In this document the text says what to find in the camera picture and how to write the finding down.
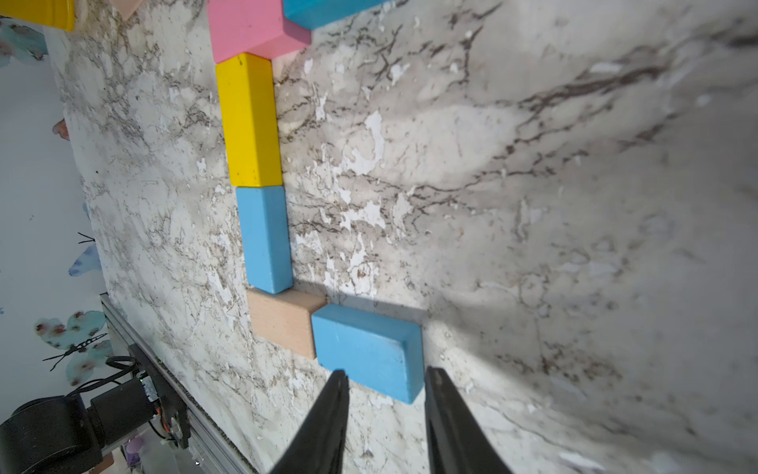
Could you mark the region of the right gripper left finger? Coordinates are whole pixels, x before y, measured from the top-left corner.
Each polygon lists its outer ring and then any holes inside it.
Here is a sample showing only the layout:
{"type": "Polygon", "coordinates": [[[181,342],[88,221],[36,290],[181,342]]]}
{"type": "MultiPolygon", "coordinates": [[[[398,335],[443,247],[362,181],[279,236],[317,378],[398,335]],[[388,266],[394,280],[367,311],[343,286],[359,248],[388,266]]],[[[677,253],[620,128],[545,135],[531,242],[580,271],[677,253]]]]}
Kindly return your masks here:
{"type": "Polygon", "coordinates": [[[343,472],[349,420],[349,378],[334,371],[295,438],[270,474],[343,472]]]}

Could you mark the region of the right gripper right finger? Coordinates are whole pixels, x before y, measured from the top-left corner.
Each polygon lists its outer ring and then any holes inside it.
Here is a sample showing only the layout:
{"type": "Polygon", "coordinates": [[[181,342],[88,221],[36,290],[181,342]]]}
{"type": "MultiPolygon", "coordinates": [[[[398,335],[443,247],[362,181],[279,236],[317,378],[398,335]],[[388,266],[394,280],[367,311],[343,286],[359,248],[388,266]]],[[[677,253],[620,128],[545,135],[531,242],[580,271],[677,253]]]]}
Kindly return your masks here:
{"type": "Polygon", "coordinates": [[[512,473],[444,369],[428,367],[424,388],[431,473],[512,473]]]}

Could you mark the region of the light blue building block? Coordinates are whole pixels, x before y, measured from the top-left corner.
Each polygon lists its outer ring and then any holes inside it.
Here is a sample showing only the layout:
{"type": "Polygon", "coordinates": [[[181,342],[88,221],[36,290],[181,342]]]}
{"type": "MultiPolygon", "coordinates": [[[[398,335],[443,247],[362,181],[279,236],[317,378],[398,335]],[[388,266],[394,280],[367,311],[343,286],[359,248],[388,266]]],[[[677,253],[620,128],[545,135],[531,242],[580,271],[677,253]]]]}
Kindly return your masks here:
{"type": "Polygon", "coordinates": [[[329,304],[312,315],[317,360],[354,382],[406,404],[424,386],[422,328],[411,322],[329,304]]]}

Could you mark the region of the tan building block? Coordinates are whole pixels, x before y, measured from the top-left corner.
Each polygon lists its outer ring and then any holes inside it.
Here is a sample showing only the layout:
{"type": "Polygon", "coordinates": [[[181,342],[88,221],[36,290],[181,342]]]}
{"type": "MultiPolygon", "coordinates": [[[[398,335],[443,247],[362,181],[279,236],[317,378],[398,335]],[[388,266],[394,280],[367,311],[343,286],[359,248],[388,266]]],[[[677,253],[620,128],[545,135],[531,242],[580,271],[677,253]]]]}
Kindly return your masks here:
{"type": "Polygon", "coordinates": [[[253,333],[307,359],[317,359],[312,315],[327,304],[323,295],[284,290],[246,290],[253,333]]]}

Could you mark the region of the yellow building block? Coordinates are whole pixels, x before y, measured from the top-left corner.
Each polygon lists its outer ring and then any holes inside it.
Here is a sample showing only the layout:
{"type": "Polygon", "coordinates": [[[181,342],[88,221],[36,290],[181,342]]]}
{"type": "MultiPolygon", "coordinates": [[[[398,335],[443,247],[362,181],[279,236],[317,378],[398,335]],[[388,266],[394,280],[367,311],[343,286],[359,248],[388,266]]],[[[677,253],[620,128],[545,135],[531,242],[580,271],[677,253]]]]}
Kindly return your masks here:
{"type": "Polygon", "coordinates": [[[282,184],[272,63],[242,53],[215,66],[231,184],[282,184]]]}

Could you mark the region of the pink building block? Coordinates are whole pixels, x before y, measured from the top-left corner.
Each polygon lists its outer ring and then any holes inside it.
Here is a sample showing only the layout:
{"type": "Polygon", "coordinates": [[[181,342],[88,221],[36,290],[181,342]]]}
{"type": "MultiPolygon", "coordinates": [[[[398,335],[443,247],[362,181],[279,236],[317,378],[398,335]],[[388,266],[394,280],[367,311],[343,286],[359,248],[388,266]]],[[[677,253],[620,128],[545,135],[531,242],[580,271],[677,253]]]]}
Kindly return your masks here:
{"type": "Polygon", "coordinates": [[[241,53],[275,59],[311,45],[311,32],[284,16],[281,0],[207,2],[213,59],[241,53]]]}

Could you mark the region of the teal building block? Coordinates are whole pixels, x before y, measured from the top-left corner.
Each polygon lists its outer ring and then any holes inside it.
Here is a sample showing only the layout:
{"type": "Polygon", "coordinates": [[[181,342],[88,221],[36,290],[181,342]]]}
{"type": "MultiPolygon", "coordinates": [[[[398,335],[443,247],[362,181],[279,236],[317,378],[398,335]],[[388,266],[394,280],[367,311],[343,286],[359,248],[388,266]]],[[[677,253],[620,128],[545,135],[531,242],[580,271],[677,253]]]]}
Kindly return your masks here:
{"type": "Polygon", "coordinates": [[[383,3],[383,0],[283,0],[284,16],[307,30],[343,20],[383,3]]]}

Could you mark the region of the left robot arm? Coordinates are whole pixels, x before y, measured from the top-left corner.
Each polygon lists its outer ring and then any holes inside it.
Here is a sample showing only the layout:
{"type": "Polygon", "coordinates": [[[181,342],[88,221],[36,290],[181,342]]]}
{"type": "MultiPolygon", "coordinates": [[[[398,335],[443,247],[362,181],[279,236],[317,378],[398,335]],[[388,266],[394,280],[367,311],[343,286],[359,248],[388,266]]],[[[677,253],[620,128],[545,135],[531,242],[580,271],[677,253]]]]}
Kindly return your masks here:
{"type": "Polygon", "coordinates": [[[84,473],[157,418],[176,448],[189,447],[191,424],[179,392],[138,347],[115,355],[116,373],[66,395],[28,402],[1,424],[3,473],[84,473]]]}

